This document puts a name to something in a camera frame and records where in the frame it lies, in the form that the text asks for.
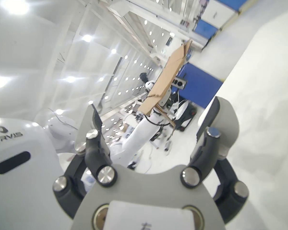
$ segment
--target cardboard box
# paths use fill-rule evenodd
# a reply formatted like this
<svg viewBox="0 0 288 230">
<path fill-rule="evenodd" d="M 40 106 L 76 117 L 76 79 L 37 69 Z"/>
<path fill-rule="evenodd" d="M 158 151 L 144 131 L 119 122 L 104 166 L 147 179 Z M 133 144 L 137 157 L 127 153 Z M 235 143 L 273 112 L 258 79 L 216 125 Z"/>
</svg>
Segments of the cardboard box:
<svg viewBox="0 0 288 230">
<path fill-rule="evenodd" d="M 179 69 L 185 62 L 185 58 L 191 45 L 191 42 L 192 41 L 190 40 L 186 44 L 180 46 L 168 58 L 166 67 L 160 74 L 158 80 L 156 81 L 151 91 L 148 93 L 147 98 L 141 104 L 138 111 L 149 116 L 153 107 L 156 104 L 158 104 L 158 102 L 164 97 L 166 91 L 171 86 L 172 81 L 177 75 Z"/>
</svg>

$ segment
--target white ceiling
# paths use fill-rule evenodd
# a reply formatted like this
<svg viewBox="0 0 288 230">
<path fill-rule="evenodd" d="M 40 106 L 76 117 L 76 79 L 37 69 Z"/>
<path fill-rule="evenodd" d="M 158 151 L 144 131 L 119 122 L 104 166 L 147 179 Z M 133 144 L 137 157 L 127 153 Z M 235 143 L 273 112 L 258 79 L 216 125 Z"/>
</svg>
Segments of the white ceiling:
<svg viewBox="0 0 288 230">
<path fill-rule="evenodd" d="M 0 117 L 43 125 L 53 116 L 51 108 L 64 110 L 63 115 L 79 124 L 88 101 L 102 103 L 103 113 L 109 111 L 143 92 L 136 90 L 143 85 L 137 78 L 150 71 L 147 67 L 154 68 L 149 77 L 158 72 L 97 0 L 26 0 L 30 8 L 24 15 L 9 14 L 1 2 L 0 76 L 9 82 L 0 88 Z M 90 43 L 82 40 L 87 34 L 93 37 Z M 68 77 L 74 82 L 66 81 Z"/>
</svg>

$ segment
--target screw head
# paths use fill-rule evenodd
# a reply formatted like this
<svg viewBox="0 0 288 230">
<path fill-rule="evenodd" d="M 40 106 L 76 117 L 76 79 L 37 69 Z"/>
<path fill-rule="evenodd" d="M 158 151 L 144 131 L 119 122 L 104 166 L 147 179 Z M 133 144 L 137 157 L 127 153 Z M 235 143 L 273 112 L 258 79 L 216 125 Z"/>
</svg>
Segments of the screw head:
<svg viewBox="0 0 288 230">
<path fill-rule="evenodd" d="M 103 167 L 98 173 L 98 181 L 102 184 L 110 184 L 115 177 L 115 170 L 111 166 Z"/>
<path fill-rule="evenodd" d="M 75 146 L 77 154 L 83 154 L 85 152 L 86 142 L 80 142 Z"/>
<path fill-rule="evenodd" d="M 245 183 L 241 182 L 241 181 L 237 181 L 234 185 L 234 191 L 235 193 L 243 198 L 248 197 L 249 195 L 249 191 L 247 186 L 245 185 Z"/>
<path fill-rule="evenodd" d="M 53 190 L 56 192 L 63 191 L 67 186 L 67 178 L 65 176 L 58 177 L 53 183 Z"/>
<path fill-rule="evenodd" d="M 215 127 L 207 127 L 206 131 L 207 131 L 207 134 L 213 138 L 219 138 L 221 135 L 220 131 Z"/>
<path fill-rule="evenodd" d="M 98 131 L 96 129 L 92 129 L 87 132 L 86 137 L 87 139 L 94 139 L 97 137 L 97 135 L 98 135 Z"/>
<path fill-rule="evenodd" d="M 191 167 L 187 167 L 185 168 L 182 173 L 181 173 L 181 176 L 182 176 L 182 180 L 186 183 L 187 186 L 189 187 L 195 187 L 197 186 L 201 179 L 200 179 L 200 176 L 198 174 L 198 172 L 194 169 L 194 168 L 191 168 Z"/>
</svg>

